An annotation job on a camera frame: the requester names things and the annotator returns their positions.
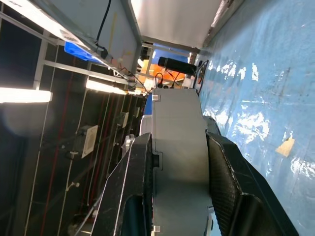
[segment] white wall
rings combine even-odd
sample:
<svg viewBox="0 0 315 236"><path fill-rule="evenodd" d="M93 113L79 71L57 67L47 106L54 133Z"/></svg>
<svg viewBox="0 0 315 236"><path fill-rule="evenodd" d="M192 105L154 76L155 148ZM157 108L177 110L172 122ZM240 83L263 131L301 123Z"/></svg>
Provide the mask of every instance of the white wall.
<svg viewBox="0 0 315 236"><path fill-rule="evenodd" d="M142 36L201 48L221 0L131 0Z"/></svg>

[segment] shiny floor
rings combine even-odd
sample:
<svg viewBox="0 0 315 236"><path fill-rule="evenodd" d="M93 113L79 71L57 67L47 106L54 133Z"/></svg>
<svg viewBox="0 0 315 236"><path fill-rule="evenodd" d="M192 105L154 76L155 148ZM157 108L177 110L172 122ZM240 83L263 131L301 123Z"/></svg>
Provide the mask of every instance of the shiny floor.
<svg viewBox="0 0 315 236"><path fill-rule="evenodd" d="M314 0L246 0L203 53L200 93L302 236L315 232L314 12Z"/></svg>

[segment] electrical box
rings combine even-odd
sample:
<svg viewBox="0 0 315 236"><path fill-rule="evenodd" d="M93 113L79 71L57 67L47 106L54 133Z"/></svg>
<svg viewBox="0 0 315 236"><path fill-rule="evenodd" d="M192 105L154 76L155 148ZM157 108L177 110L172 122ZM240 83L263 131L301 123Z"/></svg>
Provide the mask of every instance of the electrical box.
<svg viewBox="0 0 315 236"><path fill-rule="evenodd" d="M117 125L125 128L128 121L129 112L121 112L117 117Z"/></svg>
<svg viewBox="0 0 315 236"><path fill-rule="evenodd" d="M74 141L76 156L84 158L94 150L98 126L83 126Z"/></svg>

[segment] black cable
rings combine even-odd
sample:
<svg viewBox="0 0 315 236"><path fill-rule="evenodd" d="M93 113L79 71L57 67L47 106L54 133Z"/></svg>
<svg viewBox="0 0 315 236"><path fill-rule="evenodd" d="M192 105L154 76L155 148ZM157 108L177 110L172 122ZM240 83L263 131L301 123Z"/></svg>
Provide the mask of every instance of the black cable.
<svg viewBox="0 0 315 236"><path fill-rule="evenodd" d="M108 15L108 11L109 11L110 3L111 3L111 2L112 2L112 0L109 0L109 1L108 1L108 5L107 5L107 8L106 8L105 15L104 15L104 17L103 17L102 23L100 24L100 27L99 27L99 30L98 30L98 33L97 33L96 45L97 45L98 47L100 47L100 46L98 45L98 40L99 40L100 34L102 33L103 26L104 26L106 17L107 17L107 15Z"/></svg>
<svg viewBox="0 0 315 236"><path fill-rule="evenodd" d="M147 91L146 87L144 86L144 84L143 84L134 74L131 73L131 75L133 75L133 77L142 85L142 87L144 88L144 90L145 90L147 93L149 93L149 92Z"/></svg>
<svg viewBox="0 0 315 236"><path fill-rule="evenodd" d="M198 80L198 72L199 72L199 70L201 70L202 67L203 67L205 64L207 64L208 62L209 62L209 60L204 61L204 62L202 63L202 65L196 70L196 77L195 77L195 79L194 79L194 81L193 81L193 86L192 86L193 88L195 88L195 86L196 86L196 82L197 82L197 80ZM199 92L197 92L198 96L199 96L199 94L200 94L200 92L201 92L201 89L202 89L202 86L203 86L203 81L204 81L204 78L202 78Z"/></svg>
<svg viewBox="0 0 315 236"><path fill-rule="evenodd" d="M157 82L157 76L158 74L160 74L162 76L162 81L163 81L163 74L161 72L158 72L155 76L154 76L154 80L156 81L156 88L158 87L158 82Z"/></svg>
<svg viewBox="0 0 315 236"><path fill-rule="evenodd" d="M173 85L174 85L174 83L176 83L176 85L180 85L178 82L176 82L176 79L177 79L177 77L179 76L179 74L180 74L180 72L178 72L178 74L177 74L177 76L176 77L174 77L174 75L172 74L172 73L170 73L168 70L166 70L166 72L168 73L168 74L170 74L170 76L172 76L172 78L174 79L174 82L173 82Z"/></svg>

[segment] ceiling light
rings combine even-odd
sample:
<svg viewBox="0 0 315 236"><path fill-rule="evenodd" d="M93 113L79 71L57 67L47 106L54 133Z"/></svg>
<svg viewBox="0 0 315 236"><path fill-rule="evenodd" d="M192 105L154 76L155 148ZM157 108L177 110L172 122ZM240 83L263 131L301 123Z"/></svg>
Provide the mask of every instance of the ceiling light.
<svg viewBox="0 0 315 236"><path fill-rule="evenodd" d="M146 95L145 92L142 92L141 90L138 90L138 89L136 89L135 91L128 91L128 94L131 94L131 95L143 95L143 96Z"/></svg>
<svg viewBox="0 0 315 236"><path fill-rule="evenodd" d="M88 80L87 84L86 84L86 88L87 89L93 89L93 90L97 90L97 91L102 91L102 92L109 92L109 93L116 93L116 94L123 94L125 95L126 92L117 88L117 87L113 87L110 85L106 85L106 84L102 84L96 81L92 81L92 80Z"/></svg>
<svg viewBox="0 0 315 236"><path fill-rule="evenodd" d="M144 62L143 60L141 60L140 58L138 59L138 64L140 65L140 67L142 68L144 66Z"/></svg>
<svg viewBox="0 0 315 236"><path fill-rule="evenodd" d="M52 99L49 91L21 89L21 88L0 88L0 103L33 103L49 102Z"/></svg>

